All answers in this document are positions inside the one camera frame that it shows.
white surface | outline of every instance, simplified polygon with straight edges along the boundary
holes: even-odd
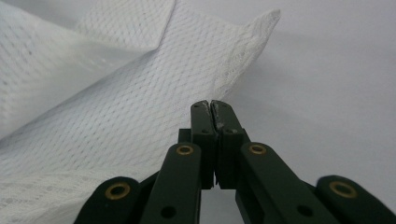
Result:
[[[396,212],[396,2],[191,2],[234,22],[281,9],[227,102],[252,140],[271,146],[301,179],[349,177]],[[203,199],[202,223],[242,223],[231,193]]]

